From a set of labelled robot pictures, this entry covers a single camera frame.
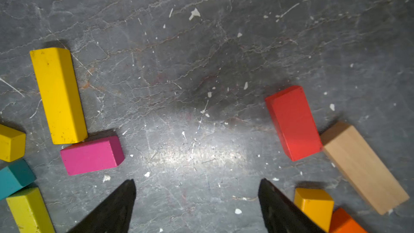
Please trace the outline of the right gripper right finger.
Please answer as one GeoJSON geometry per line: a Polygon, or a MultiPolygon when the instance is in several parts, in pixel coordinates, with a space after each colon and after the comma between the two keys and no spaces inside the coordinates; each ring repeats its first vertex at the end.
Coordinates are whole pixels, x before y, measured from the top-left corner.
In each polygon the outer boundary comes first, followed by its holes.
{"type": "Polygon", "coordinates": [[[266,178],[260,181],[258,198],[269,233],[324,233],[266,178]]]}

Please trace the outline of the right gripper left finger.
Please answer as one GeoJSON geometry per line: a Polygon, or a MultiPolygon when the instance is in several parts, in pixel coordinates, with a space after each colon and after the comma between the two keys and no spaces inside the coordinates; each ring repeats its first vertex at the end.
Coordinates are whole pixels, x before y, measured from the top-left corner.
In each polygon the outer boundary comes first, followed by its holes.
{"type": "Polygon", "coordinates": [[[135,182],[126,180],[69,232],[127,233],[135,199],[135,182]]]}

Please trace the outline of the magenta block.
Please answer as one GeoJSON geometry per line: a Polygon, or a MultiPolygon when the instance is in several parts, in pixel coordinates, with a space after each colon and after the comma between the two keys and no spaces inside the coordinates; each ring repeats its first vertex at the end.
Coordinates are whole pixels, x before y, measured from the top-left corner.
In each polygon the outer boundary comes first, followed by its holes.
{"type": "Polygon", "coordinates": [[[118,167],[125,155],[117,136],[77,143],[60,151],[69,176],[118,167]]]}

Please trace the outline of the lime yellow long block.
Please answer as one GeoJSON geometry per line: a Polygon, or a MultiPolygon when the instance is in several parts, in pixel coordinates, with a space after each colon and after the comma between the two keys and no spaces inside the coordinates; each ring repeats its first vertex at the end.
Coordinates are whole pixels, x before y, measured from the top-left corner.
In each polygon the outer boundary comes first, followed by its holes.
{"type": "Polygon", "coordinates": [[[6,201],[20,233],[55,233],[38,187],[18,191],[6,201]]]}

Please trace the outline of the red block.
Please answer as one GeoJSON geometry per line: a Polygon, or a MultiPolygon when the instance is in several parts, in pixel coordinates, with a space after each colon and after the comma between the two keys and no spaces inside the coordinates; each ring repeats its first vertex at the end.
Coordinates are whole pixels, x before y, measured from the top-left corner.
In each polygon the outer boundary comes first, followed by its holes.
{"type": "Polygon", "coordinates": [[[285,154],[298,161],[322,151],[322,142],[301,86],[291,86],[265,98],[285,154]]]}

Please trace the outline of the amber orange block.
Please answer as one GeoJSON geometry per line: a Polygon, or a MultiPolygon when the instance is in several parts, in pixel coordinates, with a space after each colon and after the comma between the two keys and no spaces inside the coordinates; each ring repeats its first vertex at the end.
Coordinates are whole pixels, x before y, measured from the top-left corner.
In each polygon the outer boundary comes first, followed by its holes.
{"type": "Polygon", "coordinates": [[[294,204],[323,231],[329,232],[334,200],[326,191],[296,188],[294,204]]]}

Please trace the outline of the natural wood block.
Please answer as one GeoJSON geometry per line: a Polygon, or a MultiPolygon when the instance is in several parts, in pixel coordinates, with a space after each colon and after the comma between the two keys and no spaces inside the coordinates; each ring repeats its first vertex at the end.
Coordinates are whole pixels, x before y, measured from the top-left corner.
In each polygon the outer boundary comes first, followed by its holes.
{"type": "Polygon", "coordinates": [[[353,125],[339,121],[320,138],[323,152],[380,215],[409,200],[407,192],[353,125]]]}

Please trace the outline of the teal block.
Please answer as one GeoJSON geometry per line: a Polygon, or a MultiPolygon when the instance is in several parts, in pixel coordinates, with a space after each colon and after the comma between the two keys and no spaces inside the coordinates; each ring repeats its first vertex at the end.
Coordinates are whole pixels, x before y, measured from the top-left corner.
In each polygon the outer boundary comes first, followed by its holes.
{"type": "Polygon", "coordinates": [[[1,169],[1,200],[23,189],[36,180],[36,176],[24,159],[17,160],[1,169]]]}

